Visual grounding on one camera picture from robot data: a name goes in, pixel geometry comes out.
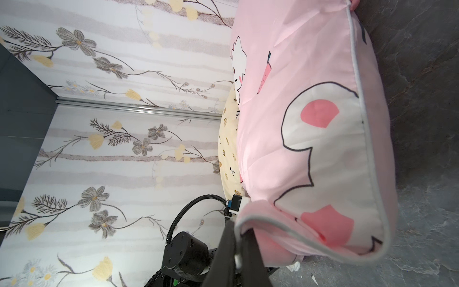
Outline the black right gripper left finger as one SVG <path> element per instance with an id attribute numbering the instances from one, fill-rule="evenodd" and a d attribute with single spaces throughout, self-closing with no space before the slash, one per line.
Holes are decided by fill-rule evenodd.
<path id="1" fill-rule="evenodd" d="M 207 272 L 203 287 L 235 286 L 235 233 L 234 222 L 228 221 L 216 251 L 216 255 Z"/>

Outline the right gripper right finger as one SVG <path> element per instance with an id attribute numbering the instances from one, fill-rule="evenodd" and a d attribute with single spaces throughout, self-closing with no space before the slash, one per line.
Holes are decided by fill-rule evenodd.
<path id="1" fill-rule="evenodd" d="M 241 237 L 241 283 L 243 287 L 273 287 L 264 266 L 253 229 Z"/>

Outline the cream bear print pillow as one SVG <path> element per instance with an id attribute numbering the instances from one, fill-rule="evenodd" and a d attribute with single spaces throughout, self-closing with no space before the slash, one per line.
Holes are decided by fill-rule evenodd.
<path id="1" fill-rule="evenodd" d="M 239 107 L 234 87 L 229 91 L 218 135 L 218 167 L 222 187 L 227 200 L 234 195 L 245 196 L 237 160 L 237 128 L 239 124 Z"/>

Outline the pink cartoon print pillow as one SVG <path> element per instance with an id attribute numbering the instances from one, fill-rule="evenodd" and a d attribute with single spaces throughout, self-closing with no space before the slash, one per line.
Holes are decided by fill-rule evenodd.
<path id="1" fill-rule="evenodd" d="M 390 118 L 357 1 L 240 1 L 231 51 L 237 159 L 250 198 L 235 224 L 267 266 L 308 255 L 380 261 L 396 229 Z"/>

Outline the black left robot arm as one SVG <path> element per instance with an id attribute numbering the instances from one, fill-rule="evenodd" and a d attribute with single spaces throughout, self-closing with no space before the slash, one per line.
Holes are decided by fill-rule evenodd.
<path id="1" fill-rule="evenodd" d="M 217 249 L 210 249 L 187 232 L 180 232 L 164 249 L 161 268 L 147 287 L 200 287 L 210 271 Z"/>

